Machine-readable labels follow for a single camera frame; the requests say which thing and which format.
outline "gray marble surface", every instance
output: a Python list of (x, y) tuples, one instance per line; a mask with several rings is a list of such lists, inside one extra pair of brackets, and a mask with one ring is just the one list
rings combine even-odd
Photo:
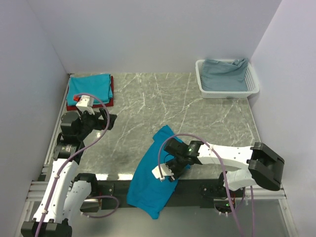
[[(217, 145), (249, 146), (259, 141), (247, 99), (203, 99), (195, 74), (113, 76), (114, 106), (108, 109), (118, 118), (114, 128), (84, 152), (78, 172), (95, 173), (99, 180), (132, 179), (153, 135), (166, 124), (175, 133), (195, 134)], [(100, 131), (93, 131), (85, 144), (98, 136)], [(196, 164), (182, 179), (218, 178), (220, 173), (218, 165)]]

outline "folded towel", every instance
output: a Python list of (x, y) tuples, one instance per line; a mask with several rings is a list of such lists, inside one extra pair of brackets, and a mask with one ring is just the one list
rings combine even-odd
[(205, 60), (201, 72), (202, 89), (206, 91), (247, 91), (245, 75), (248, 59), (226, 63)]
[(76, 105), (74, 95), (79, 93), (89, 93), (98, 97), (103, 103), (107, 104), (113, 97), (111, 90), (111, 75), (99, 74), (88, 77), (70, 77), (69, 90), (67, 94), (68, 106)]
[[(161, 128), (154, 135), (154, 143), (139, 162), (129, 185), (127, 203), (143, 209), (153, 219), (159, 217), (160, 211), (164, 208), (178, 184), (178, 180), (170, 182), (168, 179), (165, 179), (161, 182), (159, 179), (156, 179), (152, 173), (152, 170), (157, 166), (160, 146), (172, 135), (174, 135), (174, 133), (168, 125)], [(168, 155), (168, 153), (162, 150), (161, 163), (174, 158), (173, 156), (166, 157), (166, 155)]]

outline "plastic basket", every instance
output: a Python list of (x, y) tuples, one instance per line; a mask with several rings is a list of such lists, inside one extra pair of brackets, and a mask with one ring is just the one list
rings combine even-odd
[[(198, 86), (203, 98), (239, 99), (239, 98), (247, 98), (249, 95), (259, 92), (258, 78), (250, 63), (248, 63), (246, 76), (245, 76), (247, 91), (206, 91), (206, 90), (203, 90), (201, 86), (200, 73), (202, 72), (202, 66), (203, 66), (204, 61), (205, 60), (197, 60), (196, 62), (197, 83), (198, 83)], [(233, 60), (220, 60), (220, 61), (228, 62), (228, 63), (233, 62)]]

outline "wall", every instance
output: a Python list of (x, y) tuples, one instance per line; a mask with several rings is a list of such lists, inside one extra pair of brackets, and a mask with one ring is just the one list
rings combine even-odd
[(281, 0), (28, 0), (68, 73), (195, 72), (251, 57)]
[(67, 75), (25, 0), (0, 3), (0, 230), (13, 236), (39, 175)]
[(316, 232), (316, 1), (283, 0), (252, 62), (250, 103), (262, 141), (285, 159), (283, 185), (300, 236)]

